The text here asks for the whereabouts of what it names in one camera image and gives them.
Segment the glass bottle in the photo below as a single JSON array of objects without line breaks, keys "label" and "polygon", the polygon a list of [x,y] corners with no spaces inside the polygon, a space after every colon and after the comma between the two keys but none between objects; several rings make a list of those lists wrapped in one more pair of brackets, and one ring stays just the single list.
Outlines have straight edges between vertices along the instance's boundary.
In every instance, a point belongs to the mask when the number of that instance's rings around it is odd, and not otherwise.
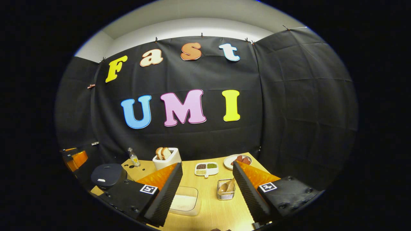
[{"label": "glass bottle", "polygon": [[140,167],[139,159],[137,158],[136,154],[134,154],[133,149],[128,148],[127,151],[129,153],[130,159],[133,162],[134,166]]}]

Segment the white wall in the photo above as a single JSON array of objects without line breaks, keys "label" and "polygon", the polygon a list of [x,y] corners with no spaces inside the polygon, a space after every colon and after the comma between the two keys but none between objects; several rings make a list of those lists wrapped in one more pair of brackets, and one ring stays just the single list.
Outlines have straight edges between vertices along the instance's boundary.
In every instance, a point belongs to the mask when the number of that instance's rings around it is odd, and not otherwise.
[{"label": "white wall", "polygon": [[258,41],[273,32],[226,19],[219,18],[183,18],[146,26],[117,39],[112,39],[100,31],[87,41],[75,56],[100,62],[103,57],[110,57],[128,48],[148,42],[185,36],[229,37],[249,41]]},{"label": "white wall", "polygon": [[258,41],[273,32],[237,22],[220,18],[183,18],[149,25],[113,41],[107,49],[105,57],[110,57],[120,51],[148,42],[185,36],[216,36],[244,40]]},{"label": "white wall", "polygon": [[110,36],[101,30],[84,43],[74,56],[100,62],[103,57],[107,57],[105,56],[107,49],[110,48],[113,41]]}]

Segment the white plate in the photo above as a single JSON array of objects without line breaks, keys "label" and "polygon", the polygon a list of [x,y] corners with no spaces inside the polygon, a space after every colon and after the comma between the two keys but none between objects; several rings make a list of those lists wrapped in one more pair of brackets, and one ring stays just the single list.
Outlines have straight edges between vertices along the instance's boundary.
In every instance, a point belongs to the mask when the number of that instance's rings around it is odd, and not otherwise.
[{"label": "white plate", "polygon": [[225,166],[226,168],[228,168],[228,169],[233,170],[233,166],[231,165],[231,163],[232,163],[239,155],[241,155],[243,158],[244,158],[244,157],[247,157],[248,160],[251,162],[250,165],[253,163],[253,159],[252,159],[250,156],[248,156],[248,155],[244,155],[244,154],[234,154],[234,155],[231,155],[231,156],[227,157],[226,159],[224,159],[224,166]]},{"label": "white plate", "polygon": [[[200,164],[205,164],[206,168],[205,169],[197,169],[197,166]],[[209,169],[207,168],[207,164],[215,164],[217,165],[217,168],[212,168]],[[197,174],[196,171],[197,170],[205,170],[206,173],[205,174]],[[208,178],[209,175],[215,175],[218,173],[218,164],[216,162],[203,162],[203,163],[198,163],[196,164],[196,166],[194,167],[194,174],[196,174],[197,176],[204,176],[205,178]]]}]

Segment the blue letter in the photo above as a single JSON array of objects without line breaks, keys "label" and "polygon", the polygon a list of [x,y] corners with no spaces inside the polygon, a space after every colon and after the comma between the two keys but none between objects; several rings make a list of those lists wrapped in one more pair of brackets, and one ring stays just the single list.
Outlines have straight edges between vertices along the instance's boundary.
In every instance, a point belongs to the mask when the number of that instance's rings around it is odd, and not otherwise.
[{"label": "blue letter", "polygon": [[237,50],[237,47],[233,47],[231,46],[231,44],[226,43],[226,44],[220,45],[219,48],[223,49],[224,55],[226,56],[228,60],[231,60],[231,61],[240,60],[240,57],[238,55],[234,55],[234,52],[233,52]]},{"label": "blue letter", "polygon": [[140,96],[138,101],[141,103],[143,109],[143,119],[136,120],[133,112],[134,99],[126,99],[121,102],[124,111],[124,118],[130,128],[141,129],[148,126],[151,122],[150,103],[151,95]]}]

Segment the clear container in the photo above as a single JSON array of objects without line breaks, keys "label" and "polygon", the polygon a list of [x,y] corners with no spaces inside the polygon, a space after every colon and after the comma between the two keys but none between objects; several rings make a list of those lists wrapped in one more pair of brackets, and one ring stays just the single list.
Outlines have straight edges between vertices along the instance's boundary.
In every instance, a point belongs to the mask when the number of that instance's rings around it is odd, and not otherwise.
[{"label": "clear container", "polygon": [[196,188],[178,186],[169,212],[195,216],[200,212],[200,204],[199,191]]}]

